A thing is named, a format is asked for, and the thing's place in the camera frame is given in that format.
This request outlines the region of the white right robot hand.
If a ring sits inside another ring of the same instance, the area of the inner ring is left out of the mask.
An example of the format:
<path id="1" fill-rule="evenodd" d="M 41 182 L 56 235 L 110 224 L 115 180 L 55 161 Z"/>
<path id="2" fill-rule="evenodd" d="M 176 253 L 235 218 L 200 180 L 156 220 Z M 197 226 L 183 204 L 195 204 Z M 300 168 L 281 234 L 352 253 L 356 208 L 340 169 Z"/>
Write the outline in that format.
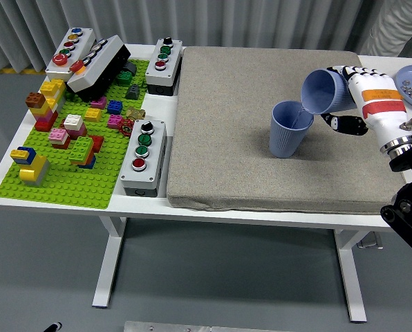
<path id="1" fill-rule="evenodd" d="M 381 150 L 412 142 L 412 130 L 400 127 L 409 118 L 391 77 L 358 66 L 332 66 L 328 70 L 340 75 L 347 83 L 362 120 L 375 132 Z"/>

